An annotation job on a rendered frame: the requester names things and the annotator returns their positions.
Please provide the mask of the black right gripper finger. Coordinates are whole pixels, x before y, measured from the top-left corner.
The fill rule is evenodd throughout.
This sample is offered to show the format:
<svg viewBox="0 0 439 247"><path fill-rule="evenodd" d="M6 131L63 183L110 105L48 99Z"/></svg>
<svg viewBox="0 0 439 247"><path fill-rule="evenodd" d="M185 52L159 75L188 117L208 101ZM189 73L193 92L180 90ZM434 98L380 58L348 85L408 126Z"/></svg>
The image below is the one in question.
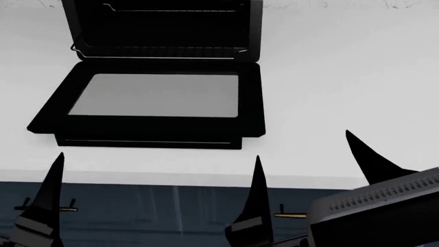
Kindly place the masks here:
<svg viewBox="0 0 439 247"><path fill-rule="evenodd" d="M244 209L224 232L230 247L262 247L274 241L268 187L259 157Z"/></svg>
<svg viewBox="0 0 439 247"><path fill-rule="evenodd" d="M369 185L382 183L387 180L418 172L404 169L389 161L387 158L384 158L366 145L361 139L356 137L351 131L346 130L345 135L351 153Z"/></svg>

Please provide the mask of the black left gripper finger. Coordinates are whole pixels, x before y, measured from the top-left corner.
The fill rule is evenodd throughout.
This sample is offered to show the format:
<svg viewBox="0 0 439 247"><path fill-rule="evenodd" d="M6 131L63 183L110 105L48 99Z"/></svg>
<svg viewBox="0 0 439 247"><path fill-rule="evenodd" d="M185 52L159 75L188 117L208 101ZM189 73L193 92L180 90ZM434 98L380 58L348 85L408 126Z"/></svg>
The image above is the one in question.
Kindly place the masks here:
<svg viewBox="0 0 439 247"><path fill-rule="evenodd" d="M15 222L12 242L23 247L64 247L60 238L60 192L64 154L51 165L33 203Z"/></svg>

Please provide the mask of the black oven door, glass window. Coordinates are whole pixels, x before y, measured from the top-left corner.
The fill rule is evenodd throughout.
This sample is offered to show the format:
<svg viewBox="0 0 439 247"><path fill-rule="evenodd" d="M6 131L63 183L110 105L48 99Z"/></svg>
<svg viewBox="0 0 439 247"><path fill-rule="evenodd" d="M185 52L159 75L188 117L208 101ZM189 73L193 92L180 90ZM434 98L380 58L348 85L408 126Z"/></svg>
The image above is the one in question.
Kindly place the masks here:
<svg viewBox="0 0 439 247"><path fill-rule="evenodd" d="M27 127L60 146L240 150L265 134L261 70L233 61L77 63Z"/></svg>

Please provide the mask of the black toaster oven body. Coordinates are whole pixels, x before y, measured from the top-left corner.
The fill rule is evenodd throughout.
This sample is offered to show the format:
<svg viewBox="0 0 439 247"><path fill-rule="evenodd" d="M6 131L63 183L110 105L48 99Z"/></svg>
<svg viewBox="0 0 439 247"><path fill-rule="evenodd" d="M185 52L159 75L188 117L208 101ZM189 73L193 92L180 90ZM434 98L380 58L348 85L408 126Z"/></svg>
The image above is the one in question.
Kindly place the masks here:
<svg viewBox="0 0 439 247"><path fill-rule="evenodd" d="M247 52L234 59L202 60L256 62L260 57L263 0L61 2L73 44L83 39L92 46L243 47Z"/></svg>

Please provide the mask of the dark blue cabinet front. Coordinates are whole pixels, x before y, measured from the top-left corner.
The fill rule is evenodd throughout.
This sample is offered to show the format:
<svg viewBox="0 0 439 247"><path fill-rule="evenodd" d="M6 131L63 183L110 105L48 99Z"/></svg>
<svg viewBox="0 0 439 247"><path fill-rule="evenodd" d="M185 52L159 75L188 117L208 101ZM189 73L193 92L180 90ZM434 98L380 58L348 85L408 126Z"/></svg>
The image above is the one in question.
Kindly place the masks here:
<svg viewBox="0 0 439 247"><path fill-rule="evenodd" d="M11 236L40 183L0 183L0 233ZM246 187L87 185L63 183L60 204L76 199L77 212L60 213L64 247L230 247L224 229L241 213ZM334 189L268 189L271 213L306 213ZM306 220L272 217L275 240L306 234Z"/></svg>

